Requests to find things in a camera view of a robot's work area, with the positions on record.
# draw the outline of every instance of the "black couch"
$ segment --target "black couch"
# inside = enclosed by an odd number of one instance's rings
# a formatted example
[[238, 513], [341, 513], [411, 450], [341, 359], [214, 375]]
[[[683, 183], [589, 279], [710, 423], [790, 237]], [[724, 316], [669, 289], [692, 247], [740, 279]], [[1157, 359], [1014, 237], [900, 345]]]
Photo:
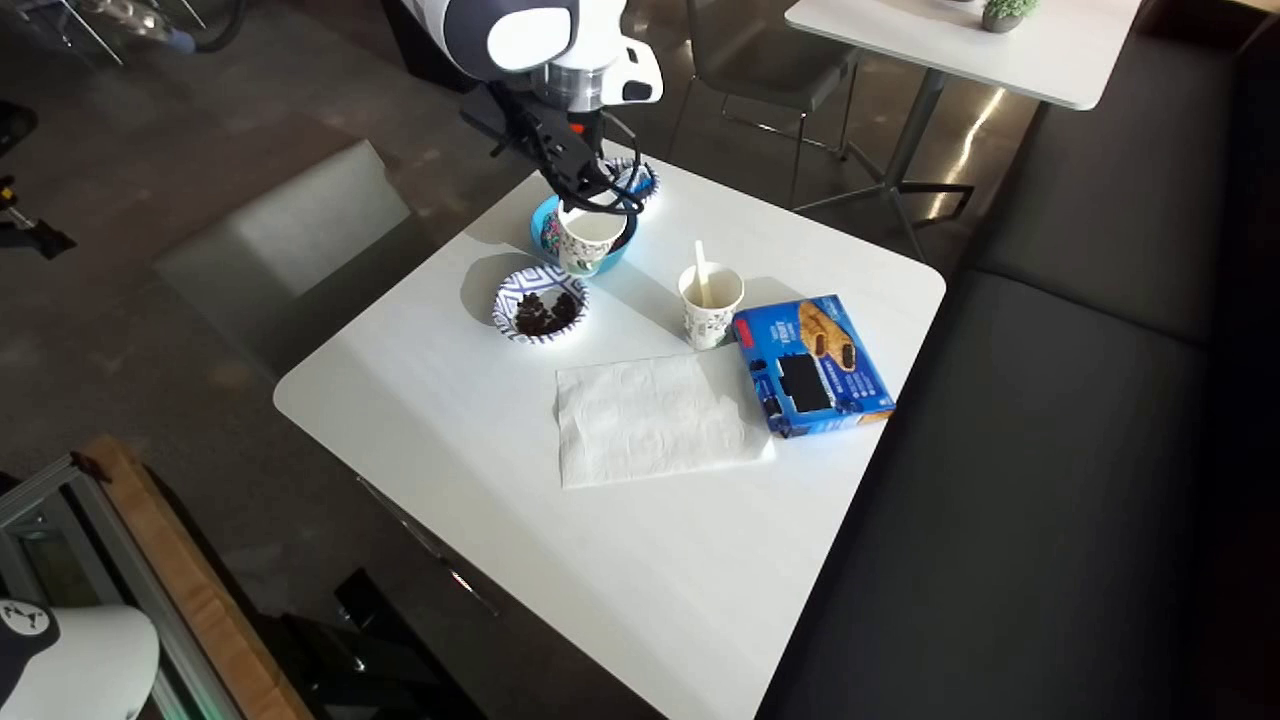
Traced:
[[1146, 25], [1037, 115], [765, 717], [1280, 717], [1280, 37]]

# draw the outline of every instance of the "white napkin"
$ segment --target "white napkin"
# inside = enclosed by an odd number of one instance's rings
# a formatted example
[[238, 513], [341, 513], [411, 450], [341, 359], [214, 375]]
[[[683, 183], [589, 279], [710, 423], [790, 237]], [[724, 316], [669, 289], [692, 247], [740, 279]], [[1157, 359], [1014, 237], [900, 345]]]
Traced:
[[560, 373], [565, 489], [767, 459], [736, 350]]

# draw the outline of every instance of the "paper cup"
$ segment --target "paper cup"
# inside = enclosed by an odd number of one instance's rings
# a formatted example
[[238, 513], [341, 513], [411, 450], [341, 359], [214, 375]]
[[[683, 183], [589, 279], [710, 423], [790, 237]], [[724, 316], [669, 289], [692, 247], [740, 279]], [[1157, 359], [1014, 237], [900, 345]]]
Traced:
[[608, 247], [628, 234], [628, 216], [565, 208], [552, 219], [560, 269], [590, 276]]
[[733, 312], [744, 303], [744, 279], [733, 269], [708, 265], [708, 284], [686, 269], [681, 276], [683, 332], [696, 350], [716, 350], [729, 335]]

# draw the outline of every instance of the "gray floor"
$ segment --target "gray floor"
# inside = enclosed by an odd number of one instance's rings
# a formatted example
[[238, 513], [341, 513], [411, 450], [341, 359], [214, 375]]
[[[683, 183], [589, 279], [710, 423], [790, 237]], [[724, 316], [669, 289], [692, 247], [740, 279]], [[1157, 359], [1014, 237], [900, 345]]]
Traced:
[[[645, 150], [755, 195], [782, 191], [787, 145], [733, 124], [782, 115], [692, 90], [676, 9], [633, 9], [671, 68], [669, 99], [628, 111]], [[886, 157], [914, 81], [914, 68], [886, 61], [858, 72], [847, 137], [873, 161]], [[191, 234], [357, 137], [379, 150], [433, 242], [528, 176], [524, 161], [489, 157], [493, 145], [456, 115], [447, 91], [398, 72], [379, 6], [256, 0], [220, 55], [132, 54], [127, 68], [39, 50], [5, 15], [0, 91], [39, 111], [5, 171], [18, 176], [27, 208], [78, 242], [54, 265], [0, 257], [5, 472], [37, 472], [117, 432], [159, 469], [258, 611], [333, 620], [333, 583], [372, 569], [482, 712], [633, 717], [612, 700], [612, 680], [580, 668], [565, 646], [464, 600], [357, 478], [273, 414], [249, 359], [151, 274]], [[986, 99], [990, 90], [950, 90], [914, 161], [919, 179], [978, 190], [968, 224], [922, 234], [932, 259], [958, 252], [1028, 124], [1030, 106], [1005, 96], [954, 167]], [[815, 132], [835, 139], [835, 124], [841, 99]], [[809, 195], [858, 179], [856, 163], [802, 161]]]

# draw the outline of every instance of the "cardboard box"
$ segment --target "cardboard box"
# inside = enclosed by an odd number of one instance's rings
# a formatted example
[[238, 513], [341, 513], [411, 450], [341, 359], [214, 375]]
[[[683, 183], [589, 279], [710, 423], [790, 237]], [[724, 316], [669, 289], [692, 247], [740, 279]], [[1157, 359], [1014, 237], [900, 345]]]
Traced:
[[893, 409], [841, 298], [744, 308], [733, 335], [775, 435], [835, 432]]

